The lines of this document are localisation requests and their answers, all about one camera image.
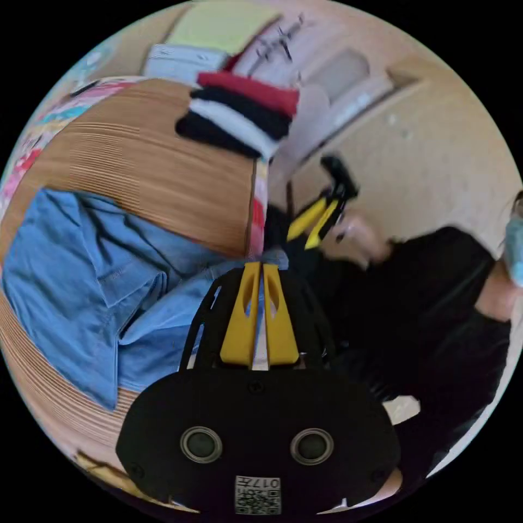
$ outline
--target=yellow cloth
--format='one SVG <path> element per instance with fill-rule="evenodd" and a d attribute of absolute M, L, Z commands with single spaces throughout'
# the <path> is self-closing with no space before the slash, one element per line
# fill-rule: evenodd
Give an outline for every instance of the yellow cloth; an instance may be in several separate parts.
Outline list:
<path fill-rule="evenodd" d="M 181 17 L 165 43 L 235 55 L 280 15 L 273 7 L 244 0 L 198 2 Z"/>
<path fill-rule="evenodd" d="M 117 489 L 123 490 L 132 496 L 139 497 L 141 500 L 146 500 L 156 505 L 161 505 L 167 508 L 174 508 L 177 510 L 184 510 L 186 512 L 198 513 L 197 510 L 191 510 L 190 508 L 184 507 L 183 505 L 178 504 L 166 504 L 156 501 L 152 497 L 147 496 L 141 492 L 138 487 L 133 483 L 133 481 L 119 470 L 114 469 L 113 467 L 106 465 L 104 463 L 98 463 L 93 459 L 87 457 L 85 454 L 78 452 L 75 456 L 76 464 L 83 468 L 86 472 L 89 472 L 94 477 L 102 480 L 104 483 L 107 483 L 110 486 L 113 486 Z"/>

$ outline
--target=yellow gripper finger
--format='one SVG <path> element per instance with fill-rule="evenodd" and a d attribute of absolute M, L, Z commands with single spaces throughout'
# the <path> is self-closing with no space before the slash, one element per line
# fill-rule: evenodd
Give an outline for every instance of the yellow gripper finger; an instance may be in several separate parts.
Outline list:
<path fill-rule="evenodd" d="M 305 249 L 314 249 L 320 245 L 322 241 L 322 238 L 320 238 L 320 231 L 323 229 L 323 226 L 331 217 L 332 213 L 336 210 L 337 205 L 338 200 L 334 200 L 323 213 L 320 221 L 314 226 L 314 229 L 312 229 L 311 233 L 309 234 L 307 243 L 305 244 Z"/>
<path fill-rule="evenodd" d="M 240 290 L 220 351 L 223 363 L 252 367 L 261 268 L 261 263 L 245 264 Z"/>
<path fill-rule="evenodd" d="M 287 233 L 287 241 L 294 240 L 297 238 L 303 231 L 312 225 L 325 211 L 327 207 L 327 202 L 325 198 L 320 198 L 316 203 L 309 207 L 305 212 L 300 214 L 289 227 Z"/>
<path fill-rule="evenodd" d="M 291 365 L 300 355 L 283 296 L 277 265 L 264 264 L 265 327 L 267 355 L 271 365 Z"/>

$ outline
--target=black background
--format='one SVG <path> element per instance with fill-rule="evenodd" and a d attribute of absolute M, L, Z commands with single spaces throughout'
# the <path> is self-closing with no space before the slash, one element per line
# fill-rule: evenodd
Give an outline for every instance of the black background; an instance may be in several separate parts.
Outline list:
<path fill-rule="evenodd" d="M 351 3 L 411 34 L 447 62 L 486 106 L 521 170 L 522 47 L 516 6 L 507 0 L 489 3 L 488 8 L 478 3 L 467 8 L 467 4 L 419 0 Z M 69 67 L 106 37 L 169 3 L 54 5 L 58 4 L 12 2 L 3 6 L 1 168 L 38 103 Z M 2 518 L 153 521 L 78 473 L 32 419 L 3 361 L 0 373 Z M 504 519 L 510 512 L 517 514 L 523 464 L 519 430 L 522 378 L 518 366 L 486 426 L 456 461 L 407 500 L 367 521 Z"/>

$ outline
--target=white towel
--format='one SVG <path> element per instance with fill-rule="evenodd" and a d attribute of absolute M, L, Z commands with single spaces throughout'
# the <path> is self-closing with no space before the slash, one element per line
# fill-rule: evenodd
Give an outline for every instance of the white towel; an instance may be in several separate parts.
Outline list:
<path fill-rule="evenodd" d="M 245 118 L 243 114 L 230 107 L 208 100 L 195 99 L 189 104 L 189 109 L 201 117 L 210 120 L 225 132 L 234 136 L 240 142 L 259 151 L 265 160 L 270 160 L 279 147 L 279 142 L 273 140 L 267 133 Z"/>

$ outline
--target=black towel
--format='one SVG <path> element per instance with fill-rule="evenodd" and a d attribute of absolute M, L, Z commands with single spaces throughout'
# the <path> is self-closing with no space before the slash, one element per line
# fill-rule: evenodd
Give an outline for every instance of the black towel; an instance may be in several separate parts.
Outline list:
<path fill-rule="evenodd" d="M 189 111 L 183 118 L 176 123 L 176 132 L 184 138 L 189 138 L 195 142 L 214 145 L 221 149 L 227 149 L 234 153 L 239 153 L 247 158 L 258 159 L 260 153 L 252 147 L 240 142 L 234 136 L 225 132 L 221 127 L 201 117 L 199 114 Z"/>
<path fill-rule="evenodd" d="M 242 114 L 274 140 L 289 134 L 290 116 L 268 109 L 248 96 L 233 93 L 218 86 L 208 86 L 192 91 L 191 98 L 218 102 Z"/>

